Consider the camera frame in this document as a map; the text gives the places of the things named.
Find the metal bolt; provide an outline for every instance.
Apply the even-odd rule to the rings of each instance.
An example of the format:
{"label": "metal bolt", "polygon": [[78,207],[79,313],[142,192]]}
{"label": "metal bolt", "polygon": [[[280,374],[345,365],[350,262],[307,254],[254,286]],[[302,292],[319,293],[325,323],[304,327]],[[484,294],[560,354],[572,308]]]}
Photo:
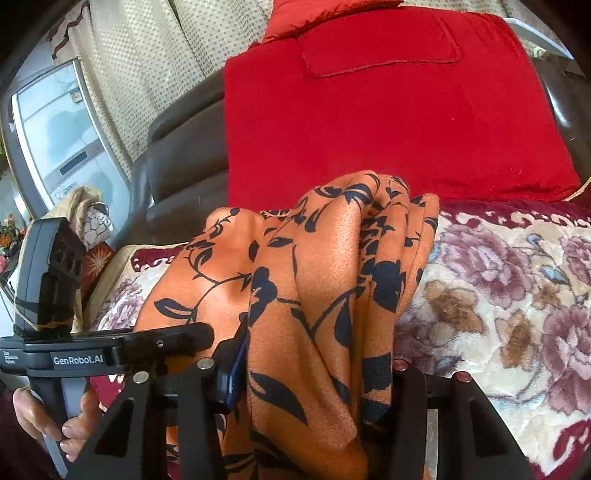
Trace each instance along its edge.
{"label": "metal bolt", "polygon": [[146,383],[148,381],[148,379],[150,378],[150,374],[148,372],[137,372],[134,375],[134,382],[135,383]]}
{"label": "metal bolt", "polygon": [[401,358],[397,358],[392,363],[392,366],[394,367],[394,369],[397,372],[404,372],[406,369],[408,369],[408,362],[406,360],[401,359]]}
{"label": "metal bolt", "polygon": [[210,368],[213,368],[215,364],[216,363],[213,360],[213,358],[207,356],[205,358],[202,358],[199,362],[197,362],[197,368],[199,370],[209,370]]}
{"label": "metal bolt", "polygon": [[472,376],[468,372],[458,372],[456,374],[456,378],[462,383],[470,383],[472,381]]}

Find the black vine pattern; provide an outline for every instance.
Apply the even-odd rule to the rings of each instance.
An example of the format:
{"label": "black vine pattern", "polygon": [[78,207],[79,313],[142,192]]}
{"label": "black vine pattern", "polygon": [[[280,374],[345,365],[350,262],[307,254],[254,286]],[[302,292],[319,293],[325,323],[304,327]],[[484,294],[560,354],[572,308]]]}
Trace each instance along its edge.
{"label": "black vine pattern", "polygon": [[[186,246],[186,256],[190,267],[194,271],[194,280],[201,279],[210,284],[201,298],[192,305],[182,305],[172,298],[162,298],[154,302],[157,311],[165,317],[185,322],[196,322],[199,320],[199,306],[203,300],[214,289],[230,282],[240,282],[241,290],[244,291],[250,286],[249,311],[239,316],[241,322],[248,322],[253,327],[259,321],[273,302],[289,304],[289,312],[294,322],[301,325],[309,341],[316,345],[319,329],[331,318],[332,335],[338,345],[353,355],[353,307],[355,301],[366,291],[369,292],[373,301],[388,312],[395,313],[398,303],[407,286],[407,273],[401,269],[401,261],[379,260],[378,252],[381,239],[391,232],[396,232],[396,227],[388,223],[389,207],[406,209],[406,221],[408,222],[408,185],[398,177],[390,177],[385,187],[387,198],[382,202],[374,198],[373,185],[380,188],[384,180],[372,173],[365,174],[366,183],[357,181],[346,187],[322,186],[301,198],[297,206],[292,210],[268,210],[261,212],[264,219],[277,219],[276,226],[266,228],[262,237],[253,240],[248,246],[248,259],[253,264],[253,270],[240,273],[229,278],[211,278],[203,271],[213,256],[216,248],[216,239],[224,233],[226,226],[231,225],[240,214],[240,209],[231,209],[224,218],[218,219],[213,226],[199,239]],[[319,208],[309,209],[310,195],[315,194],[329,201]],[[318,222],[331,202],[344,199],[348,205],[356,205],[360,212],[365,212],[364,219],[359,230],[359,258],[360,264],[357,285],[342,292],[322,311],[318,318],[306,318],[304,310],[298,300],[280,296],[278,286],[273,281],[272,271],[260,264],[259,252],[262,247],[272,249],[290,249],[291,267],[293,277],[298,276],[298,246],[291,235],[282,232],[286,231],[288,225],[297,226],[298,231],[313,235],[316,232]],[[410,200],[411,204],[419,207],[426,205],[424,196]],[[425,217],[425,225],[432,227],[433,233],[437,229],[436,217]],[[421,232],[407,232],[404,237],[404,247],[412,248],[421,241]],[[416,272],[417,282],[423,273],[421,268]],[[385,391],[391,386],[392,357],[390,353],[380,356],[369,356],[362,358],[362,381],[364,394],[373,391]],[[340,400],[348,405],[350,402],[349,387],[336,376],[329,372],[332,387]],[[257,399],[281,409],[301,424],[308,425],[308,417],[304,406],[298,397],[284,383],[276,378],[265,375],[261,372],[248,372],[248,391]],[[362,398],[361,420],[362,432],[366,439],[376,434],[375,426],[386,421],[389,415],[389,405],[371,398]],[[238,422],[239,411],[232,414],[233,421]],[[228,428],[228,419],[223,416],[216,416],[216,424],[221,437],[224,437]],[[259,478],[260,468],[285,469],[288,471],[302,473],[300,468],[284,453],[277,445],[265,435],[251,430],[250,439],[253,442],[253,451],[244,453],[231,453],[224,457],[226,471],[228,473],[240,473],[249,471],[251,479]]]}

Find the gray handle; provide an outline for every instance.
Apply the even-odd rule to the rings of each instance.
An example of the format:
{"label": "gray handle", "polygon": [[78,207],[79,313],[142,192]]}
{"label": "gray handle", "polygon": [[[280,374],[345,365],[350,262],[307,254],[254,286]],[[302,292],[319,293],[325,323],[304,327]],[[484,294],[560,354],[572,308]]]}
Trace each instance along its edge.
{"label": "gray handle", "polygon": [[[87,386],[87,379],[86,378],[62,378],[61,379],[61,391],[63,396],[64,407],[66,411],[66,416],[68,419],[72,417],[77,417],[80,415],[80,401],[82,400],[82,395],[86,390]],[[39,399],[42,403],[44,403],[43,399],[40,395],[36,392],[31,390],[33,396]],[[60,442],[56,442],[49,437],[43,436],[43,440],[45,441],[45,445],[47,446],[47,451],[51,456],[51,460],[53,461],[53,465],[56,467],[57,473],[59,473],[60,477],[65,478],[68,473],[68,460],[66,459],[66,454],[60,448]]]}

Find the curtain trim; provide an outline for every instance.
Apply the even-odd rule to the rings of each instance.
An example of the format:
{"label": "curtain trim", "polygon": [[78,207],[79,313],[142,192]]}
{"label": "curtain trim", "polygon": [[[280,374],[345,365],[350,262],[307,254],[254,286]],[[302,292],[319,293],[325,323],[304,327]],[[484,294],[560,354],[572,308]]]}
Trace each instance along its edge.
{"label": "curtain trim", "polygon": [[[61,42],[59,42],[57,44],[57,46],[53,50],[53,54],[51,55],[51,58],[53,60],[57,60],[57,52],[59,52],[62,48],[64,48],[66,46],[66,44],[70,41],[70,33],[69,33],[70,29],[73,28],[73,27],[77,27],[80,24],[80,22],[82,21],[84,7],[88,7],[88,10],[90,11],[90,2],[89,2],[89,0],[85,0],[84,2],[82,2],[82,6],[80,7],[80,14],[78,15],[78,17],[76,17],[75,20],[73,20],[71,22],[68,22],[68,24],[66,25],[66,30],[64,32],[64,38],[62,38],[61,39]],[[57,25],[56,27],[54,27],[49,32],[49,37],[48,37],[48,40],[49,41],[51,41],[53,39],[53,37],[55,37],[55,35],[57,34],[57,31],[61,27],[61,23],[59,23],[59,25]]]}

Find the red blanket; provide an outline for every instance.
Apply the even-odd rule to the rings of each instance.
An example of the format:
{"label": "red blanket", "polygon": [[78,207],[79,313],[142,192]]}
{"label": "red blanket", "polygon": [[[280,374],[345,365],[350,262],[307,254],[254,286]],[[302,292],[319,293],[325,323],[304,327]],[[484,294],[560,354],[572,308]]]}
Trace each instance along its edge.
{"label": "red blanket", "polygon": [[444,199],[561,200],[579,180],[499,17],[398,7],[251,48],[224,69],[229,203],[292,207],[351,171]]}

